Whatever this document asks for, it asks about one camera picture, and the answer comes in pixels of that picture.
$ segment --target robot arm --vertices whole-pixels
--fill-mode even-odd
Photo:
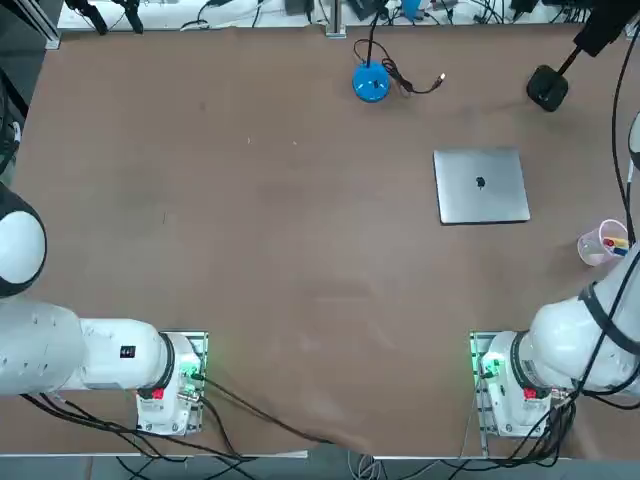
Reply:
[[[0,183],[0,395],[135,389],[139,428],[199,431],[202,409],[195,404],[204,385],[189,374],[204,373],[204,348],[196,353],[187,335],[159,333],[148,323],[78,318],[15,297],[37,279],[46,252],[40,217]],[[204,347],[206,335],[199,337]]]

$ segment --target red label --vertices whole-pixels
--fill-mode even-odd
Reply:
[[[525,400],[536,398],[536,391],[533,388],[525,388],[523,391]]]

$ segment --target sticker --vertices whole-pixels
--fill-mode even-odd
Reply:
[[[135,358],[136,346],[135,345],[122,345],[120,347],[120,358]]]

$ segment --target floor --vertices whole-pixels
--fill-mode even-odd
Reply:
[[[54,19],[60,11],[62,0],[41,0],[41,5]],[[29,102],[36,87],[38,73],[44,58],[44,42],[29,27],[15,20],[0,7],[0,66]],[[132,469],[146,463],[140,457],[124,457],[124,462]],[[385,460],[385,468],[390,480],[410,475],[426,461]],[[157,461],[147,467],[147,480],[197,479],[222,471],[224,466],[211,457],[196,457],[184,464]],[[243,466],[251,475],[266,479],[348,479],[347,454],[337,447],[319,447],[309,453],[308,459],[265,458]],[[128,479],[127,473],[113,457],[2,457],[0,472],[3,480],[65,479],[65,480],[119,480]],[[420,478],[446,479],[452,470],[444,465],[420,475]],[[464,473],[457,478],[507,480],[570,480],[600,479],[636,480],[640,474],[640,462],[560,462],[553,469],[521,467],[517,470],[498,470],[490,473]],[[225,479],[243,478],[236,472],[225,474]]]

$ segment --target black wire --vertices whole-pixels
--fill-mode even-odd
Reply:
[[[218,410],[216,410],[216,407],[214,407],[213,403],[211,403],[209,400],[207,400],[204,397],[200,398],[200,401],[216,419],[216,423],[218,424],[218,428],[220,429],[220,435],[222,436],[222,440],[224,441],[225,447],[227,447],[227,451],[232,455],[234,455],[235,457],[238,457],[241,459],[242,455],[238,453],[237,450],[233,447],[233,444],[229,439],[229,435],[227,434],[227,431],[225,430],[224,425],[222,424],[222,417],[220,417],[220,414],[218,413]]]
[[[398,65],[393,61],[393,59],[389,56],[389,52],[387,51],[386,48],[384,48],[384,46],[379,43],[376,42],[375,40],[368,40],[365,38],[361,38],[355,41],[355,43],[353,44],[353,53],[355,54],[355,56],[361,61],[361,62],[365,62],[364,58],[362,58],[362,55],[360,55],[358,53],[358,45],[360,45],[361,43],[364,42],[368,42],[369,45],[376,45],[378,48],[380,48],[380,50],[383,51],[384,53],[384,58],[380,61],[380,63],[382,64],[382,66],[384,67],[384,69],[387,71],[387,73],[389,74],[389,76],[396,81],[396,83],[398,83],[398,86],[400,88],[402,88],[405,92],[407,93],[415,93],[415,94],[419,94],[419,95],[424,95],[427,93],[431,93],[433,92],[435,89],[437,89],[438,87],[440,87],[440,85],[442,85],[443,82],[443,78],[442,76],[439,76],[435,82],[433,82],[433,84],[431,85],[431,87],[429,87],[426,90],[416,90],[416,88],[413,86],[413,84],[407,80],[406,78],[404,78],[402,76],[402,74],[400,73],[400,71],[398,70]]]
[[[256,10],[256,16],[253,17],[253,23],[251,24],[251,28],[256,28],[256,23],[258,23],[258,17],[260,16],[260,10],[262,9],[262,1],[258,0],[258,8]]]
[[[116,460],[118,461],[118,463],[120,464],[120,466],[122,468],[124,468],[127,472],[129,472],[131,474],[131,478],[139,478],[141,480],[151,480],[149,477],[142,475],[142,473],[140,472],[136,472],[135,470],[129,468],[129,466],[124,463],[120,457],[116,457]]]
[[[195,374],[195,375],[192,375],[191,378],[193,378],[195,380],[201,380],[201,381],[204,381],[204,382],[208,383],[209,385],[211,385],[211,386],[215,387],[216,389],[220,390],[227,397],[235,400],[236,402],[242,404],[243,406],[245,406],[246,408],[251,410],[254,415],[257,415],[258,417],[260,417],[263,420],[267,420],[267,421],[269,421],[271,423],[274,423],[274,424],[278,425],[280,428],[286,430],[289,433],[293,433],[294,435],[297,435],[298,437],[304,438],[305,440],[309,440],[309,441],[312,441],[312,442],[324,443],[324,444],[329,444],[329,445],[333,445],[334,444],[333,442],[331,442],[331,441],[329,441],[329,440],[327,440],[325,438],[318,437],[318,436],[315,436],[315,435],[311,435],[311,434],[302,432],[302,431],[298,430],[297,428],[294,428],[291,425],[288,425],[288,424],[282,422],[281,420],[278,420],[274,416],[269,415],[268,413],[265,413],[264,411],[260,410],[258,407],[255,407],[255,406],[251,405],[249,402],[247,402],[246,400],[240,398],[238,395],[236,395],[235,393],[233,393],[229,389],[223,387],[219,383],[214,382],[213,380],[208,379],[207,377],[205,377],[203,375]]]
[[[233,470],[234,468],[235,468],[235,466],[231,465],[231,466],[225,468],[224,470],[222,470],[221,472],[214,473],[213,475],[209,475],[208,477],[205,477],[202,480],[213,480],[214,478],[221,477],[222,475],[224,475],[225,473],[229,472],[230,470]]]
[[[629,207],[629,216],[631,216],[631,182],[627,182],[627,190],[625,192],[627,194],[627,206]]]
[[[630,245],[633,245],[634,243],[636,243],[636,233],[633,227],[633,218],[631,218],[631,207],[629,205],[630,200],[625,195],[624,184],[622,182],[622,175],[620,174],[620,164],[618,162],[617,121],[618,121],[618,102],[620,100],[620,90],[622,88],[622,81],[624,80],[624,75],[627,71],[627,65],[629,64],[629,59],[631,58],[633,47],[635,46],[636,41],[638,40],[638,34],[640,33],[640,22],[636,23],[635,30],[636,31],[633,34],[633,38],[631,39],[629,48],[627,49],[627,54],[624,57],[624,62],[622,62],[622,68],[620,69],[620,75],[618,77],[616,91],[613,96],[613,111],[611,113],[611,153],[613,155],[613,169],[616,174],[616,182],[618,183],[618,189],[620,191],[620,196],[622,197],[622,203],[624,205],[624,210],[627,217],[627,231],[629,232]]]
[[[453,25],[453,10],[450,10],[449,7],[447,7],[447,4],[444,2],[444,0],[440,0],[440,3],[442,3],[442,6],[444,7],[445,12],[447,12],[447,18],[449,19],[449,23]]]
[[[320,10],[322,10],[322,16],[324,17],[324,21],[327,23],[330,23],[329,17],[327,17],[327,12],[324,10],[324,5],[322,4],[322,0],[318,0],[318,4],[320,5]]]
[[[216,459],[222,463],[224,463],[227,466],[232,466],[232,464],[230,463],[230,459],[234,460],[235,457],[232,457],[229,454],[226,454],[224,452],[220,452],[218,450],[215,450],[213,448],[209,448],[209,447],[205,447],[204,445],[197,445],[191,442],[186,442],[184,440],[179,440],[177,438],[173,438],[173,437],[168,437],[168,436],[164,436],[164,435],[160,435],[157,433],[152,433],[152,432],[147,432],[147,431],[143,431],[143,430],[131,430],[122,426],[117,426],[118,424],[114,423],[114,422],[105,422],[104,420],[89,420],[89,419],[78,419],[74,417],[74,414],[71,412],[68,412],[66,410],[63,410],[63,412],[65,412],[66,414],[62,414],[59,413],[58,411],[56,411],[55,409],[49,408],[46,405],[41,404],[40,402],[38,402],[36,399],[34,399],[33,397],[31,397],[30,395],[20,395],[22,398],[24,398],[25,400],[27,400],[29,403],[31,403],[32,405],[34,405],[36,408],[54,416],[57,418],[60,418],[62,420],[68,421],[70,423],[75,423],[78,425],[83,425],[89,428],[94,428],[96,430],[102,430],[102,431],[106,431],[106,432],[111,432],[111,433],[121,433],[121,434],[131,434],[131,435],[135,435],[135,436],[140,436],[140,435],[144,435],[145,437],[154,437],[154,438],[161,438],[167,442],[170,443],[175,443],[177,445],[182,445],[185,447],[191,447],[194,448],[196,450],[201,450],[207,453],[212,453],[214,455],[217,455]],[[141,453],[143,453],[146,456],[149,456],[146,452],[144,452],[143,450],[141,450],[137,445],[133,444],[134,448],[136,448],[137,450],[141,451]],[[240,473],[241,475],[245,476],[246,478],[248,478],[249,480],[257,480],[255,477],[253,477],[252,475],[249,475],[247,472],[245,472],[243,469],[241,469],[240,467],[236,465],[234,465],[234,470],[236,470],[238,473]]]
[[[433,15],[431,15],[429,12],[425,11],[424,12],[426,17],[429,17],[431,20],[433,20],[434,22],[436,22],[436,25],[442,25],[438,19],[436,17],[434,17]]]
[[[613,303],[611,305],[611,310],[607,315],[609,319],[609,324],[608,324],[609,327],[603,329],[602,333],[600,334],[596,342],[596,345],[593,349],[593,352],[591,353],[591,357],[587,362],[587,366],[584,370],[584,374],[581,380],[578,382],[576,389],[570,394],[570,396],[564,401],[564,403],[561,403],[558,406],[551,408],[542,418],[540,418],[540,420],[536,422],[536,424],[531,428],[529,433],[522,439],[518,447],[513,451],[513,453],[506,460],[487,460],[492,463],[495,463],[493,467],[486,467],[481,469],[468,469],[466,468],[466,465],[468,462],[465,462],[459,466],[454,466],[447,463],[446,461],[443,461],[445,465],[448,465],[456,469],[449,477],[449,480],[452,480],[460,471],[487,471],[487,470],[493,470],[495,468],[503,468],[503,467],[516,468],[521,465],[525,465],[529,463],[535,463],[542,467],[552,467],[557,463],[558,458],[560,456],[560,447],[564,442],[575,420],[576,411],[577,411],[575,402],[580,396],[580,394],[584,393],[584,386],[588,380],[591,370],[593,369],[598,353],[600,352],[600,348],[602,347],[602,343],[604,342],[607,336],[608,330],[613,323],[613,318],[617,312],[620,302],[622,301],[622,297],[631,279],[631,276],[635,272],[638,262],[640,262],[640,250],[636,253],[635,257],[629,264],[629,268],[627,269],[622,279],[622,282],[620,283],[616,296],[613,300]],[[617,405],[617,404],[614,404],[613,402],[609,402],[599,397],[593,397],[593,398],[596,398],[598,401],[601,401],[607,405],[610,405],[622,410],[634,410],[634,409],[640,408],[640,402],[634,405]],[[554,415],[554,418],[549,418],[549,422],[545,427],[544,432],[538,438],[533,448],[523,458],[516,459],[515,457],[518,455],[518,453],[524,446],[525,442],[529,440],[529,438],[531,437],[535,429],[542,423],[542,421],[546,421],[548,417],[551,417],[552,414]],[[554,434],[557,436],[557,438],[552,441],[551,435],[554,435]],[[547,464],[541,463],[542,461],[544,461],[547,458],[550,458],[551,456],[553,456],[551,464],[547,465]]]
[[[384,466],[384,462],[380,460],[380,468],[382,469],[382,473],[384,475],[385,480],[389,480],[389,475],[387,474],[387,467]]]
[[[146,469],[149,465],[151,465],[153,462],[155,462],[157,460],[157,458],[150,458],[147,463],[145,463],[142,467],[140,467],[138,469],[138,471],[136,471],[135,475],[130,477],[129,480],[134,480],[135,478],[140,478],[140,474],[142,473],[142,471],[144,469]]]
[[[605,398],[600,398],[598,396],[593,396],[591,398],[593,398],[594,400],[598,400],[599,402],[605,403],[610,407],[617,408],[618,410],[637,410],[638,408],[640,408],[640,402],[633,403],[631,405],[619,405],[617,403],[613,403],[610,400],[607,400]]]
[[[557,20],[558,18],[560,18],[560,15],[562,15],[562,14],[564,13],[564,8],[565,8],[565,7],[562,7],[562,8],[560,9],[560,11],[558,12],[558,14],[557,14],[555,17],[553,17],[553,20],[551,20],[549,23],[556,23],[556,20]]]
[[[91,420],[93,422],[99,422],[101,424],[104,424],[107,427],[115,427],[115,428],[122,428],[122,429],[126,429],[126,427],[114,423],[114,422],[103,422],[101,420],[99,420],[98,418],[94,417],[93,415],[91,415],[90,413],[88,413],[87,411],[83,410],[82,408],[80,408],[78,405],[76,405],[73,402],[69,402],[67,400],[65,400],[65,402],[71,407],[74,408],[75,410],[79,411],[83,416],[79,416],[74,414],[73,412],[69,412],[68,410],[65,410],[61,407],[59,407],[58,405],[56,405],[46,394],[41,393],[40,397],[49,405],[49,407],[53,410],[55,410],[56,412],[58,412],[60,415],[68,415],[71,418],[77,419],[77,420]],[[183,462],[184,460],[180,460],[180,459],[174,459],[174,458],[170,458],[170,457],[166,457],[165,455],[163,455],[162,453],[160,453],[160,451],[154,447],[153,444],[151,444],[151,442],[149,442],[146,438],[141,437],[137,434],[137,432],[133,432],[131,433],[131,435],[133,435],[134,437],[139,438],[143,443],[145,443],[147,445],[147,447],[149,447],[151,449],[151,451],[156,455],[156,456],[152,456],[149,453],[147,453],[146,451],[144,451],[144,449],[142,449],[139,445],[137,445],[135,442],[133,442],[132,440],[128,439],[127,437],[124,436],[123,433],[118,433],[118,432],[113,432],[116,436],[120,437],[122,440],[124,440],[125,442],[127,442],[129,445],[131,445],[133,448],[135,448],[138,452],[140,452],[141,454],[143,454],[146,457],[149,458],[157,458],[157,459],[163,459],[167,462]]]
[[[488,9],[491,12],[491,16],[493,16],[496,19],[496,22],[497,23],[502,23],[502,22],[500,22],[500,17],[498,16],[497,12],[492,7],[489,6],[489,1],[488,0],[485,3],[479,2],[478,0],[468,0],[468,1]]]

